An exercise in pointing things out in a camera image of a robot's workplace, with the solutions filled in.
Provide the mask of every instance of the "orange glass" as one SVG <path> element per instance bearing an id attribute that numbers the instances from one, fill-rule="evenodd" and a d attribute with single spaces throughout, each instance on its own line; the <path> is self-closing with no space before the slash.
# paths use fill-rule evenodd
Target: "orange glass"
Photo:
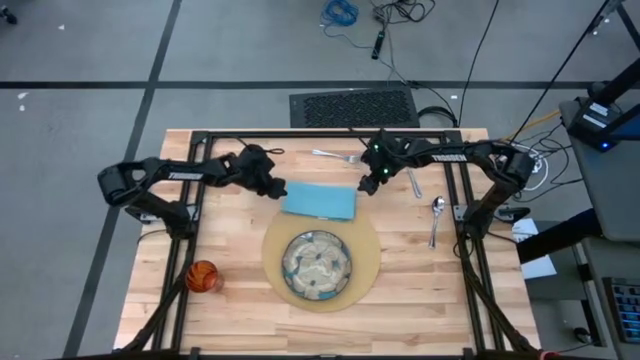
<path id="1" fill-rule="evenodd" d="M 223 285 L 224 278 L 211 261 L 197 261 L 187 271 L 187 288 L 193 292 L 218 292 Z"/>

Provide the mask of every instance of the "wooden table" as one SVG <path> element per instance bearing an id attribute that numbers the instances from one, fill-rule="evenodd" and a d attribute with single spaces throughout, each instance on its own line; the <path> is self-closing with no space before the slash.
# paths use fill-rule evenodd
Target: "wooden table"
<path id="1" fill-rule="evenodd" d="M 191 130 L 169 130 L 161 158 L 184 160 L 190 136 Z M 462 136 L 480 140 L 487 138 L 487 131 L 463 129 Z M 276 162 L 272 174 L 286 180 L 356 186 L 367 170 L 362 164 L 311 155 L 312 149 L 361 152 L 363 146 L 357 139 L 269 138 L 247 142 L 286 149 L 284 155 L 271 156 Z M 219 156 L 230 151 L 239 153 L 242 145 L 234 139 L 221 139 L 213 149 L 214 156 Z M 461 348 L 474 347 L 460 260 L 452 252 L 456 236 L 450 210 L 440 218 L 437 249 L 430 250 L 426 245 L 433 221 L 433 198 L 442 195 L 449 203 L 443 169 L 441 164 L 432 164 L 414 170 L 422 199 L 414 197 L 404 171 L 372 197 L 358 193 L 358 211 L 367 212 L 379 234 L 381 269 L 362 300 L 329 314 L 306 312 L 283 302 L 262 270 L 263 236 L 282 200 L 258 197 L 235 185 L 207 188 L 195 258 L 214 262 L 226 283 L 218 294 L 189 295 L 181 351 L 198 346 L 205 354 L 459 355 Z M 479 198 L 491 181 L 473 165 L 469 171 L 474 196 Z M 457 167 L 454 172 L 459 176 Z M 180 187 L 179 182 L 163 182 L 153 191 L 167 200 L 177 200 Z M 464 194 L 461 185 L 458 193 Z M 143 233 L 162 227 L 145 226 Z M 504 224 L 494 224 L 492 231 L 510 235 Z M 514 326 L 539 346 L 515 246 L 492 236 L 484 239 L 484 245 L 498 304 Z M 141 241 L 115 347 L 129 342 L 157 306 L 169 246 L 170 239 L 162 232 Z M 480 311 L 487 347 L 492 348 L 488 315 L 482 306 Z M 168 315 L 164 347 L 169 347 L 174 317 L 175 309 Z"/>

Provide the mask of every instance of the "silver fork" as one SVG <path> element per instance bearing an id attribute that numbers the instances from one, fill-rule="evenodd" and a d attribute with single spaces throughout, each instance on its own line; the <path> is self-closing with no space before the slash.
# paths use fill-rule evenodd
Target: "silver fork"
<path id="1" fill-rule="evenodd" d="M 311 154 L 320 155 L 320 156 L 337 157 L 337 158 L 340 158 L 340 159 L 348 162 L 349 164 L 357 164 L 357 163 L 360 162 L 360 155 L 339 155 L 339 154 L 332 154 L 332 153 L 328 153 L 326 151 L 316 150 L 316 149 L 313 149 L 311 151 Z"/>

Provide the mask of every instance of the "silver spoon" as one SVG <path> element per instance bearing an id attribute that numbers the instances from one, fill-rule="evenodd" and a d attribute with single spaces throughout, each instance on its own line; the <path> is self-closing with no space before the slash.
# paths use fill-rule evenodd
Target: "silver spoon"
<path id="1" fill-rule="evenodd" d="M 438 227 L 438 218 L 442 211 L 444 211 L 444 198 L 442 196 L 438 196 L 433 199 L 433 203 L 431 204 L 431 209 L 433 210 L 433 227 L 431 228 L 431 240 L 429 240 L 429 249 L 436 248 L 436 228 Z"/>

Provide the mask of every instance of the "blue napkin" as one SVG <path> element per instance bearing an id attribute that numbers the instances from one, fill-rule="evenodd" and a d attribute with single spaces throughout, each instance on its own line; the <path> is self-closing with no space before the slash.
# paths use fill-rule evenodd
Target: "blue napkin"
<path id="1" fill-rule="evenodd" d="M 356 190 L 288 181 L 282 211 L 331 220 L 352 220 L 356 214 Z"/>

